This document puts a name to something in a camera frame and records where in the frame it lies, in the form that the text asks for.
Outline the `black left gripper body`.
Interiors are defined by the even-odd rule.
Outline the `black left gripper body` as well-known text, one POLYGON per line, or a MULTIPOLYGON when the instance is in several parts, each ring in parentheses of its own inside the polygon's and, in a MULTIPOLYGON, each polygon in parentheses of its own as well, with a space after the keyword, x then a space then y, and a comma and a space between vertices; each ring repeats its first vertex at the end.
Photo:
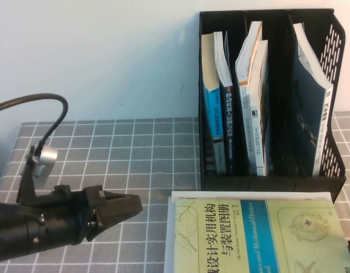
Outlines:
POLYGON ((102 186, 71 191, 70 186, 56 186, 40 196, 41 245, 77 245, 92 241, 106 230, 101 209, 107 204, 102 186))

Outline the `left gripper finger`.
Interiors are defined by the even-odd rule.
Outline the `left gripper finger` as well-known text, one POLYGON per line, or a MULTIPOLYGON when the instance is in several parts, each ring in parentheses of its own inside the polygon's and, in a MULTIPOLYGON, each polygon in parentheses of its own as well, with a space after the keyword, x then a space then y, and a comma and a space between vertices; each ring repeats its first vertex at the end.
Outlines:
POLYGON ((107 203, 112 206, 141 208, 141 200, 138 195, 105 191, 105 197, 107 203))
POLYGON ((105 205, 98 209, 98 226, 108 229, 143 211, 141 204, 105 205))

